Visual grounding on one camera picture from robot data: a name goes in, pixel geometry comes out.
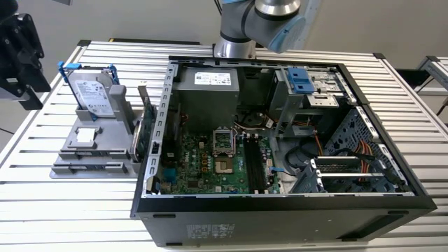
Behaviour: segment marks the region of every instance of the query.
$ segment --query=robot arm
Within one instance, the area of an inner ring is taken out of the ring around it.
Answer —
[[[42,108],[36,92],[49,92],[38,59],[44,57],[33,20],[16,14],[16,0],[0,0],[0,99],[18,101],[25,110]]]
[[[254,58],[254,45],[282,53],[305,25],[300,0],[222,0],[220,41],[214,57]]]

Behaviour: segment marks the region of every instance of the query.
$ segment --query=open computer tower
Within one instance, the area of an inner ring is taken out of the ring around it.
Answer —
[[[157,246],[370,240],[433,209],[342,64],[169,58],[132,207]]]

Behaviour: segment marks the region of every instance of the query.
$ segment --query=power supply label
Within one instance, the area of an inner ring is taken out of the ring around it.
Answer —
[[[97,81],[77,80],[74,85],[88,111],[97,117],[113,116],[113,109],[102,84]]]
[[[230,74],[228,72],[197,72],[194,74],[196,85],[224,85],[229,86]]]
[[[234,224],[186,225],[189,239],[232,238]]]

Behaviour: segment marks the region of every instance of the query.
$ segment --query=motherboard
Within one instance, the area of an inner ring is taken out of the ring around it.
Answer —
[[[180,158],[164,169],[164,194],[278,193],[277,176],[269,170],[274,164],[268,138],[218,130],[181,137]]]

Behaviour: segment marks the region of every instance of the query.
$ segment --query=metal rack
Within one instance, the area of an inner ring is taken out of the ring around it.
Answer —
[[[113,63],[126,99],[141,107],[137,86],[146,85],[150,101],[160,102],[168,55],[212,56],[210,46],[92,42],[76,47],[66,62],[89,66]],[[322,250],[448,250],[448,129],[385,59],[373,54],[265,49],[258,59],[344,63],[438,209],[368,243],[317,244]],[[0,244],[2,251],[100,248],[108,251],[156,248],[140,221],[129,220],[136,179],[52,180],[57,158],[76,120],[76,101],[60,75],[44,108],[33,111],[0,154]],[[318,251],[314,244],[226,246],[230,250]],[[222,249],[222,247],[197,248]]]
[[[426,70],[434,80],[448,90],[448,57],[426,56],[417,70]]]

